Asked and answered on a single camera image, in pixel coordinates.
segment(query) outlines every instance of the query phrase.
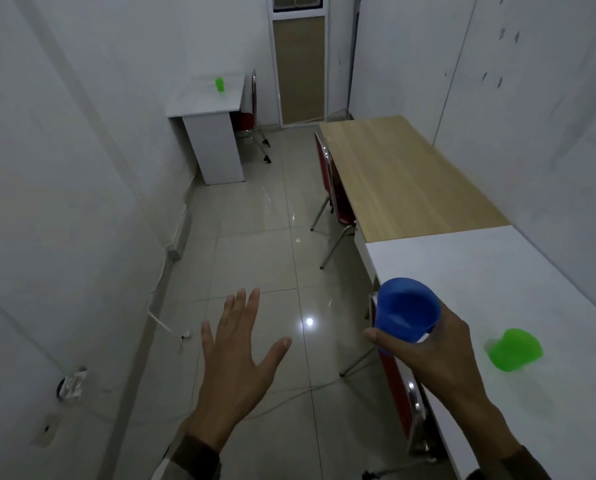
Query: chair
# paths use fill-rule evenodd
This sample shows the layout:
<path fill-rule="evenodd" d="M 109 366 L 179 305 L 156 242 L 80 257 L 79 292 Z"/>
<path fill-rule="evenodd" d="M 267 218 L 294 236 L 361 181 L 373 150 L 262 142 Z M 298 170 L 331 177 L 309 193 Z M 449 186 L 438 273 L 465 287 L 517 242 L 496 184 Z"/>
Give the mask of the chair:
<path fill-rule="evenodd" d="M 369 295 L 369 320 L 371 326 L 375 323 L 377 298 L 378 294 L 376 292 Z M 375 350 L 376 347 L 372 347 L 344 371 L 340 372 L 340 377 L 345 377 L 356 365 Z M 413 372 L 400 361 L 397 362 L 393 355 L 388 355 L 381 350 L 378 350 L 378 354 L 380 355 L 382 368 L 387 376 L 391 395 L 396 404 L 400 423 L 405 431 L 406 453 L 413 460 L 395 468 L 386 468 L 375 472 L 365 471 L 362 474 L 362 480 L 382 478 L 383 476 L 405 470 L 414 465 L 437 463 L 440 460 L 448 458 L 433 415 L 428 412 L 426 396 L 422 388 L 418 386 Z"/>
<path fill-rule="evenodd" d="M 334 253 L 338 244 L 340 244 L 342 241 L 342 238 L 346 235 L 346 232 L 351 228 L 355 229 L 355 214 L 353 213 L 349 199 L 346 196 L 346 192 L 344 192 L 342 180 L 340 180 L 340 176 L 338 175 L 337 169 L 335 168 L 334 161 L 331 158 L 326 146 L 322 144 L 322 141 L 323 138 L 321 138 L 318 135 L 318 131 L 316 131 L 316 145 L 318 146 L 318 157 L 322 172 L 322 180 L 328 196 L 322 203 L 320 211 L 318 212 L 318 216 L 316 216 L 316 220 L 310 229 L 313 231 L 316 227 L 316 224 L 318 223 L 322 212 L 325 210 L 327 203 L 332 205 L 332 212 L 335 213 L 336 220 L 344 226 L 340 237 L 338 237 L 331 250 L 327 253 L 325 260 L 320 265 L 320 269 L 325 269 L 326 263 L 329 261 L 329 258 Z"/>
<path fill-rule="evenodd" d="M 244 138 L 251 138 L 262 150 L 265 156 L 265 163 L 271 163 L 271 159 L 265 151 L 265 146 L 271 148 L 269 140 L 258 126 L 258 97 L 256 93 L 256 70 L 251 74 L 251 112 L 231 111 L 229 116 L 231 118 L 231 126 L 234 133 L 244 133 Z M 262 144 L 254 138 L 254 131 L 257 130 L 262 135 Z"/>

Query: person's left hand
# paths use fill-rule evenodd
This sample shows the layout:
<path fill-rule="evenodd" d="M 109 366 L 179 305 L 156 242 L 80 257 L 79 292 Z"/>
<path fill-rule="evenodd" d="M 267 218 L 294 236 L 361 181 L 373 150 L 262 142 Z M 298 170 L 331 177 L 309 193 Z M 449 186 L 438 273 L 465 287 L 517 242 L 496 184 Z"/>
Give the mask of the person's left hand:
<path fill-rule="evenodd" d="M 245 298 L 243 289 L 238 290 L 235 298 L 226 298 L 215 340 L 209 323 L 202 324 L 205 379 L 198 406 L 183 423 L 188 435 L 216 452 L 222 450 L 233 428 L 265 396 L 292 344 L 292 339 L 283 337 L 256 365 L 251 356 L 251 331 L 258 314 L 260 290 L 251 292 L 247 304 Z"/>

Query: door frame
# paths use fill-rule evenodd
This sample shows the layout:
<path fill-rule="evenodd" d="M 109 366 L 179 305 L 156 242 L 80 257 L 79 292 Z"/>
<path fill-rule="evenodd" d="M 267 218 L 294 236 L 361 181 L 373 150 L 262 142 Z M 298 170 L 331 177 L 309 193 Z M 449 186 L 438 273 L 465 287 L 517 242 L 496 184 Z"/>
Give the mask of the door frame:
<path fill-rule="evenodd" d="M 267 0 L 267 15 L 269 18 L 269 39 L 271 42 L 271 56 L 274 63 L 274 82 L 276 83 L 276 98 L 278 100 L 278 116 L 280 118 L 280 128 L 298 128 L 302 126 L 311 126 L 320 123 L 321 121 L 313 121 L 307 123 L 291 123 L 285 124 L 283 122 L 283 106 L 280 101 L 280 83 L 278 80 L 278 62 L 276 61 L 276 40 L 274 38 L 274 22 L 276 20 L 295 20 L 296 18 L 313 18 L 317 16 L 325 17 L 325 107 L 324 119 L 328 119 L 329 110 L 329 0 L 322 0 L 322 8 L 293 10 L 293 11 L 279 11 L 274 13 L 274 0 Z"/>

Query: power outlet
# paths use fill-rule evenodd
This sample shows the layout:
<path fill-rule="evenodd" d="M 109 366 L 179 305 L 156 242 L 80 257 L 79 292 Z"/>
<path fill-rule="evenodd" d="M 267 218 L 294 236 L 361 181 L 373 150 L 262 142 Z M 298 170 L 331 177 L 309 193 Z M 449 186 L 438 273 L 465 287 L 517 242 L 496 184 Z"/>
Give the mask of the power outlet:
<path fill-rule="evenodd" d="M 62 416 L 58 413 L 49 413 L 45 416 L 45 420 L 41 423 L 38 434 L 31 441 L 31 446 L 37 448 L 47 448 L 58 432 L 58 427 L 62 421 Z"/>

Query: hand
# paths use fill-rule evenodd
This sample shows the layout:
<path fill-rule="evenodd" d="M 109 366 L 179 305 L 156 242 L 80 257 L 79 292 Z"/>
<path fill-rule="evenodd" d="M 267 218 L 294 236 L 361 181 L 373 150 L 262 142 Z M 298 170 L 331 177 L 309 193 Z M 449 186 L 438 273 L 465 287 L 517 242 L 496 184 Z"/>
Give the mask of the hand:
<path fill-rule="evenodd" d="M 424 342 L 410 344 L 377 328 L 364 335 L 404 362 L 449 411 L 488 402 L 469 325 L 444 303 L 440 320 Z"/>
<path fill-rule="evenodd" d="M 263 361 L 256 365 L 251 356 L 260 290 L 255 288 L 245 305 L 245 290 L 228 296 L 218 323 L 216 337 L 208 322 L 202 324 L 205 379 L 200 387 L 198 406 L 185 420 L 186 433 L 220 452 L 231 431 L 262 400 L 274 381 L 276 369 L 292 344 L 278 340 Z"/>

